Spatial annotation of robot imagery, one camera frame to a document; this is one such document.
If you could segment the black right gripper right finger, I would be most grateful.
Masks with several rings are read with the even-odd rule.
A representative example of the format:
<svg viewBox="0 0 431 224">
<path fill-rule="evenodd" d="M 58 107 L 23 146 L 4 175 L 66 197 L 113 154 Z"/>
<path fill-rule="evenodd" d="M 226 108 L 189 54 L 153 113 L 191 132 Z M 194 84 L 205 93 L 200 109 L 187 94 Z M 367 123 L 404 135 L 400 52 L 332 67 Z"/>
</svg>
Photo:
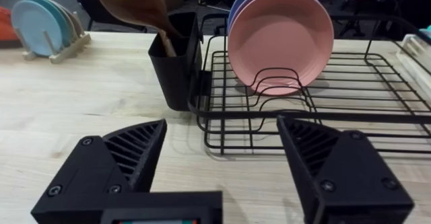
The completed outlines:
<svg viewBox="0 0 431 224">
<path fill-rule="evenodd" d="M 403 223 L 414 201 L 364 133 L 277 117 L 305 223 Z"/>
</svg>

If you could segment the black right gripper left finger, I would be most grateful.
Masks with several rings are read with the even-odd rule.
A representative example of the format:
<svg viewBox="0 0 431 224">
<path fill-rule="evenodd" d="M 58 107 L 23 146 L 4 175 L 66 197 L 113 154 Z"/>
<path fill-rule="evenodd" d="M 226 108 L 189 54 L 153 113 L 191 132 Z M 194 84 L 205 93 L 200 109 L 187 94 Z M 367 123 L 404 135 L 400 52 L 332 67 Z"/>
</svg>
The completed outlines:
<svg viewBox="0 0 431 224">
<path fill-rule="evenodd" d="M 31 211 L 37 223 L 99 223 L 120 194 L 149 192 L 164 119 L 79 140 Z"/>
</svg>

